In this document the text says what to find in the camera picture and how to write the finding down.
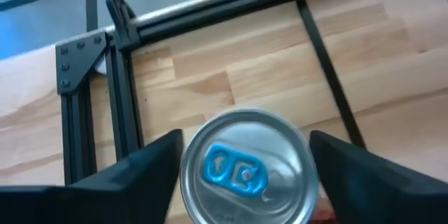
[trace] black metal frame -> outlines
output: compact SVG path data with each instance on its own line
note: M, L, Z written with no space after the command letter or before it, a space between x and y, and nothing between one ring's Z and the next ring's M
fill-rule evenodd
M106 56L113 136L116 157L120 160L144 144L132 73L133 50L287 1L294 0L214 0L155 19L134 22L135 14L123 0L106 0L115 31L98 31L57 46L57 91L62 99L66 184L96 172L88 76L102 55ZM306 1L297 0L351 141L365 148L319 31L303 3Z

